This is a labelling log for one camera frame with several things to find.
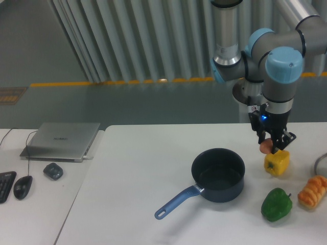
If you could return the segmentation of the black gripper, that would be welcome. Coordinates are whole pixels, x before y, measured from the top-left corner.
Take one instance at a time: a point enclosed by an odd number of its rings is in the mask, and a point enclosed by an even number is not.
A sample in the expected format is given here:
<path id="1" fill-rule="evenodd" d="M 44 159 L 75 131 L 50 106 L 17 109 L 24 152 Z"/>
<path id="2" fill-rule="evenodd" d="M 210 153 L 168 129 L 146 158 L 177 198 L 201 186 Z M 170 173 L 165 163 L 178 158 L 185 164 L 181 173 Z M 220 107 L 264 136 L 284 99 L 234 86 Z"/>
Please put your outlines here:
<path id="1" fill-rule="evenodd" d="M 258 144 L 266 140 L 266 132 L 273 137 L 273 153 L 284 150 L 296 139 L 296 135 L 287 131 L 288 118 L 292 103 L 263 102 L 249 105 L 251 127 L 257 132 Z"/>

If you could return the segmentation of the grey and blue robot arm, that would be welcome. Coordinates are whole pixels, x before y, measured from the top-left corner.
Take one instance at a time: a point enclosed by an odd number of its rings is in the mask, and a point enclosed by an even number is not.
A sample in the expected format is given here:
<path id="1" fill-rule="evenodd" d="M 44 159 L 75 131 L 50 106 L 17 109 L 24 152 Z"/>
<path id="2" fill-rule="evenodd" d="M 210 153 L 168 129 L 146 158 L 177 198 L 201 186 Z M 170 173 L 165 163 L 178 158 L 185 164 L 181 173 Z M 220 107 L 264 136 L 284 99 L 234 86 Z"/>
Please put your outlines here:
<path id="1" fill-rule="evenodd" d="M 295 134 L 287 130 L 297 81 L 308 56 L 326 53 L 326 23 L 306 1 L 276 1 L 291 31 L 278 34 L 261 28 L 251 34 L 243 51 L 238 45 L 237 21 L 241 1 L 211 1 L 217 35 L 211 67 L 217 82 L 245 78 L 250 91 L 235 88 L 233 96 L 248 108 L 258 143 L 270 153 L 285 149 Z"/>

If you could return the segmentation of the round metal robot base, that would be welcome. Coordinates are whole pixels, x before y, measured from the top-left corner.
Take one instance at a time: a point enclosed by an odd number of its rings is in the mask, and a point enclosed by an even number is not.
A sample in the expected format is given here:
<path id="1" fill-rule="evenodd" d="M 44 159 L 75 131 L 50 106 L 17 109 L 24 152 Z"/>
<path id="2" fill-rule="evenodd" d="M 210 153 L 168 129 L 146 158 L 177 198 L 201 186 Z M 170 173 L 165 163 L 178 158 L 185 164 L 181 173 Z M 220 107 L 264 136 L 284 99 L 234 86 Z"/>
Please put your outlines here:
<path id="1" fill-rule="evenodd" d="M 247 79 L 238 80 L 232 89 L 234 99 L 246 106 L 259 105 L 262 97 L 261 82 L 251 82 Z"/>

